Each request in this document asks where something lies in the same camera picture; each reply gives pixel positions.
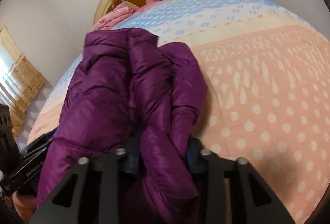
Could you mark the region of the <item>person's left hand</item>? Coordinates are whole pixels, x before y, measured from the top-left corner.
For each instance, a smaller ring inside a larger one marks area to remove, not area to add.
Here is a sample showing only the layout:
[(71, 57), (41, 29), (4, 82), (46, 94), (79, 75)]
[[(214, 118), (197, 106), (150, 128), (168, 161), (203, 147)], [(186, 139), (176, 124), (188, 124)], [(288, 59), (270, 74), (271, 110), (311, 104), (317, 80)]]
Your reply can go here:
[(25, 222), (29, 222), (36, 212), (36, 197), (30, 195), (22, 195), (15, 192), (12, 195), (12, 202), (19, 217)]

